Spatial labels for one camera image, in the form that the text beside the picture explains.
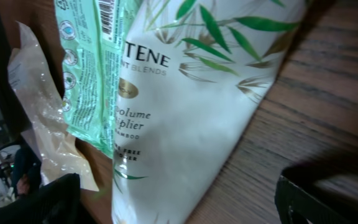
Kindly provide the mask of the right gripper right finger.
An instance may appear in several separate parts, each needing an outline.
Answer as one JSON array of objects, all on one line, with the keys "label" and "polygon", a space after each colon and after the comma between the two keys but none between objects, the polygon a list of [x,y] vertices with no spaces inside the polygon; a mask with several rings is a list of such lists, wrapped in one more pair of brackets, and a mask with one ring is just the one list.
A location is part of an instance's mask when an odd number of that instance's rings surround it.
[{"label": "right gripper right finger", "polygon": [[275,206],[282,223],[358,224],[358,202],[317,186],[337,174],[358,174],[358,163],[321,161],[286,167],[278,178]]}]

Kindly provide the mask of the white cosmetic tube gold cap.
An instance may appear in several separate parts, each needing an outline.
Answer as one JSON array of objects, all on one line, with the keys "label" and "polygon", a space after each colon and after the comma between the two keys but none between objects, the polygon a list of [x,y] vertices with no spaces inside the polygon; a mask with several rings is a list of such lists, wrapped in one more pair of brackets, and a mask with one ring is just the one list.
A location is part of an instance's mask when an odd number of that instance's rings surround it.
[{"label": "white cosmetic tube gold cap", "polygon": [[141,4],[114,109],[114,223],[186,221],[273,85],[309,6]]}]

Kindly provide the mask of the beige mushroom pouch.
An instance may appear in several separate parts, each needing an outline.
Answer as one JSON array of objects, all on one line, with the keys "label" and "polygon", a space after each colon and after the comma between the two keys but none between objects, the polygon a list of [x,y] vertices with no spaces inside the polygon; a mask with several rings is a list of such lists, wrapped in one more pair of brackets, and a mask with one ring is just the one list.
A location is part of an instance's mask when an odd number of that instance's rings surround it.
[{"label": "beige mushroom pouch", "polygon": [[8,80],[31,123],[31,130],[22,136],[41,161],[42,183],[47,185],[65,174],[78,174],[82,189],[97,192],[91,166],[77,150],[76,138],[67,132],[63,100],[38,39],[27,25],[18,26],[21,46],[12,50]]}]

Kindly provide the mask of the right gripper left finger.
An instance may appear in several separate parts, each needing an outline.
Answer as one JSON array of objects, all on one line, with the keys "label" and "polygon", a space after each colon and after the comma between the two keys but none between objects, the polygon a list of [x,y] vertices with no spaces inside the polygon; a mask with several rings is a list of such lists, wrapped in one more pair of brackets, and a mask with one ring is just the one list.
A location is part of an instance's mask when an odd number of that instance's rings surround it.
[{"label": "right gripper left finger", "polygon": [[74,223],[79,202],[80,176],[66,174],[0,208],[0,224]]}]

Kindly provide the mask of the teal snack packet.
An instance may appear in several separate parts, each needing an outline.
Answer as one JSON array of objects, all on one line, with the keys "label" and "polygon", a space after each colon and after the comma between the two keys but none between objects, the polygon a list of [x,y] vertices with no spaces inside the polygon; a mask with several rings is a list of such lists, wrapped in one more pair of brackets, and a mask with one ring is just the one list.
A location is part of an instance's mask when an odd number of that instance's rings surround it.
[{"label": "teal snack packet", "polygon": [[113,157],[114,106],[135,0],[55,0],[68,132]]}]

